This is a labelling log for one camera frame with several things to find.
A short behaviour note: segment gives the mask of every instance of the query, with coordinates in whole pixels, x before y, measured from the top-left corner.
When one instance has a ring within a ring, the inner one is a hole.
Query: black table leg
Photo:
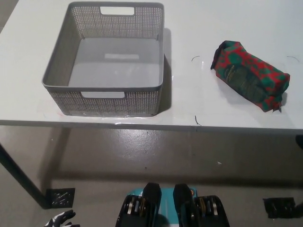
[[[303,149],[303,135],[296,135],[295,141],[298,144],[298,146]]]
[[[43,195],[34,183],[26,176],[21,168],[9,156],[4,147],[0,144],[0,163],[27,191],[27,193],[43,208],[71,208],[75,195],[74,188],[47,189]]]

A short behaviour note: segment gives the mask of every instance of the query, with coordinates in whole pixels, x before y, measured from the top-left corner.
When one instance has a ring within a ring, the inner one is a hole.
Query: white table surface
[[[0,124],[303,133],[303,1],[158,1],[165,6],[165,54],[172,68],[168,110],[150,118],[63,115],[41,80],[73,0],[20,0],[0,34]],[[240,41],[291,75],[282,113],[264,113],[210,71],[224,40]]]

